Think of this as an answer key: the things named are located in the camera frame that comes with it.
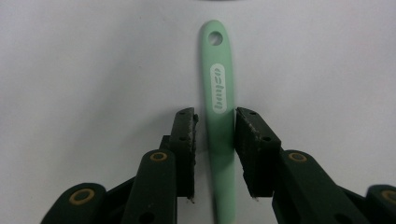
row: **metal bolt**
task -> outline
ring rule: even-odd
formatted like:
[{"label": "metal bolt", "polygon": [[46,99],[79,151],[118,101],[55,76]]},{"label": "metal bolt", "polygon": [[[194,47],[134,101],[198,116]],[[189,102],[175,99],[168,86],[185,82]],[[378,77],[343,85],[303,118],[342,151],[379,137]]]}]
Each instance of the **metal bolt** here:
[{"label": "metal bolt", "polygon": [[396,191],[385,189],[381,192],[382,197],[390,203],[396,204]]},{"label": "metal bolt", "polygon": [[69,202],[73,205],[82,205],[89,202],[95,196],[93,189],[79,189],[69,198]]},{"label": "metal bolt", "polygon": [[168,155],[163,152],[154,152],[149,158],[152,161],[165,161],[168,158]]},{"label": "metal bolt", "polygon": [[307,161],[307,158],[305,155],[297,153],[297,152],[290,153],[289,159],[291,159],[292,161],[297,161],[297,162],[306,162]]}]

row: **hanging hole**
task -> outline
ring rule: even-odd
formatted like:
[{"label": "hanging hole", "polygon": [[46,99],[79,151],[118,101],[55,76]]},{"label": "hanging hole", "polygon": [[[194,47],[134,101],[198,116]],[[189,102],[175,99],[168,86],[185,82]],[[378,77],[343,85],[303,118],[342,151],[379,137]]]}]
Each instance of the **hanging hole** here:
[{"label": "hanging hole", "polygon": [[155,218],[154,214],[147,212],[139,217],[139,222],[142,224],[149,224],[154,221],[154,218]]},{"label": "hanging hole", "polygon": [[335,217],[335,220],[338,221],[338,223],[341,223],[341,224],[352,224],[352,220],[350,220],[350,218],[347,217],[344,214],[335,214],[334,217]]},{"label": "hanging hole", "polygon": [[220,45],[222,42],[222,35],[217,31],[212,32],[210,33],[208,40],[209,40],[209,44],[213,46]]}]

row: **mint green handle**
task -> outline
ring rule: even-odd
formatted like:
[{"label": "mint green handle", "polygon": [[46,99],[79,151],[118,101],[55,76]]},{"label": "mint green handle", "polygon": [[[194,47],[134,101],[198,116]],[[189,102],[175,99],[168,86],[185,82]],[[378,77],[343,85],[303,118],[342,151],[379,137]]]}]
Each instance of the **mint green handle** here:
[{"label": "mint green handle", "polygon": [[204,25],[201,48],[209,159],[218,223],[231,224],[235,223],[233,67],[227,32],[219,21]]}]

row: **screw head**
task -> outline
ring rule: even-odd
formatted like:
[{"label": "screw head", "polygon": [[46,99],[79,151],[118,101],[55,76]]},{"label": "screw head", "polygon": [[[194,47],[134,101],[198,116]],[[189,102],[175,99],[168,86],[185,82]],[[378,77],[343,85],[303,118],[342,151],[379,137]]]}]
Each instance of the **screw head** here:
[{"label": "screw head", "polygon": [[385,189],[381,192],[382,197],[390,203],[396,204],[396,191]]},{"label": "screw head", "polygon": [[73,205],[82,205],[89,202],[94,196],[93,189],[79,189],[70,196],[69,202]]},{"label": "screw head", "polygon": [[166,155],[166,153],[163,152],[154,152],[153,154],[151,154],[149,158],[152,161],[166,161],[168,155]]},{"label": "screw head", "polygon": [[305,155],[297,152],[290,153],[289,159],[297,162],[306,162],[308,160]]}]

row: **brand logo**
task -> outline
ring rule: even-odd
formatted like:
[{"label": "brand logo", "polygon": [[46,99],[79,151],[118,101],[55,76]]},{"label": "brand logo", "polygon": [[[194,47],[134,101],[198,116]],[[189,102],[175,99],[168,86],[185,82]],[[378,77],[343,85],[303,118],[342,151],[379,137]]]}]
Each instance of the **brand logo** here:
[{"label": "brand logo", "polygon": [[225,88],[225,69],[221,63],[210,67],[210,83],[212,86],[212,108],[216,114],[227,110],[227,92]]}]

